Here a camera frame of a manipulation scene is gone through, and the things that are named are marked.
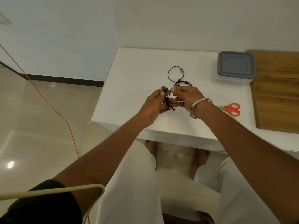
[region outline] white table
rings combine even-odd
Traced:
[[[241,115],[236,117],[247,129],[282,150],[299,151],[299,134],[257,129],[254,120],[250,85],[227,85],[215,78],[217,52],[195,52],[159,49],[118,48],[105,81],[92,121],[115,131],[143,105],[154,90],[173,87],[168,70],[179,65],[185,71],[184,80],[199,88],[217,106],[238,103]],[[170,78],[181,77],[173,68]],[[181,108],[159,115],[138,138],[176,145],[223,151],[215,135],[200,119],[192,119]]]

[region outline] silver bangle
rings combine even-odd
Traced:
[[[200,101],[205,101],[205,100],[208,100],[209,102],[213,103],[212,100],[209,99],[209,98],[207,98],[207,97],[206,97],[206,98],[202,98],[202,99],[196,101],[196,102],[192,105],[192,107],[190,108],[190,111],[189,111],[189,114],[190,114],[190,117],[191,117],[191,118],[193,118],[193,119],[198,119],[198,118],[196,118],[195,116],[191,115],[191,110],[192,110],[192,108],[193,108],[195,105],[197,105]]]

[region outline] hand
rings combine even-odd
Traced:
[[[203,94],[196,87],[193,86],[174,87],[171,88],[170,91],[174,96],[176,96],[176,100],[179,101],[178,105],[187,109],[187,111],[190,111],[192,105],[196,101],[204,98]]]
[[[170,103],[173,107],[178,106],[176,99],[170,98]],[[144,123],[144,128],[146,128],[153,124],[159,114],[164,112],[167,112],[165,93],[163,90],[156,90],[148,96],[136,116],[140,117],[140,121]]]

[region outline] orange scissors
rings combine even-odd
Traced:
[[[237,117],[239,115],[241,115],[241,112],[239,111],[239,109],[241,108],[241,106],[237,103],[231,103],[230,105],[227,106],[217,106],[218,108],[230,113],[232,116]]]

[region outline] gray lid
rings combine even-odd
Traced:
[[[218,75],[232,78],[253,79],[255,77],[255,64],[253,55],[248,52],[218,53]]]

